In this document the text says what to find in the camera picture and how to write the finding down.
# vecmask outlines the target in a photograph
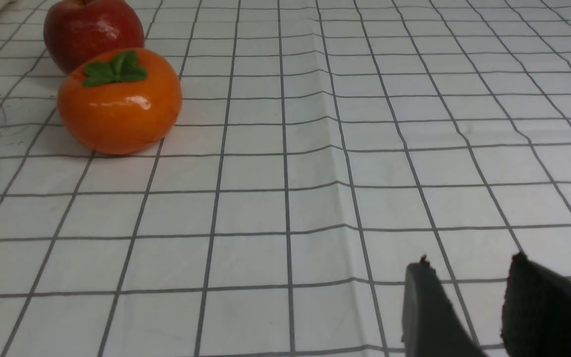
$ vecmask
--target persimmon calyx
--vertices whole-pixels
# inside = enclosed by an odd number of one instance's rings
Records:
[[[88,63],[83,74],[86,75],[82,83],[84,87],[147,79],[147,70],[138,65],[138,54],[134,50],[120,52],[109,61]]]

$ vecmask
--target orange persimmon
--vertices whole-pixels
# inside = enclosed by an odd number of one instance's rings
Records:
[[[127,155],[158,142],[182,108],[179,78],[145,48],[101,54],[61,84],[57,108],[68,131],[89,149]]]

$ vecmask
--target fake fruit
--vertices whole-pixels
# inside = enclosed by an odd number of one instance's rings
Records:
[[[124,0],[61,0],[46,14],[43,41],[52,60],[69,74],[103,52],[145,47],[145,33]]]
[[[72,136],[110,155],[133,154],[156,143],[173,127],[181,108],[175,70],[145,48],[93,58],[65,79],[57,98]]]

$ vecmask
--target table surface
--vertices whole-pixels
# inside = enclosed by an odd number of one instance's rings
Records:
[[[571,277],[571,0],[127,2],[185,95],[129,158],[0,13],[0,356],[399,357],[426,254],[503,357],[512,254]]]

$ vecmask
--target apple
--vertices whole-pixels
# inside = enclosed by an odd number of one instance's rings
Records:
[[[43,41],[52,60],[70,74],[103,52],[145,47],[145,32],[124,0],[61,0],[46,14]]]

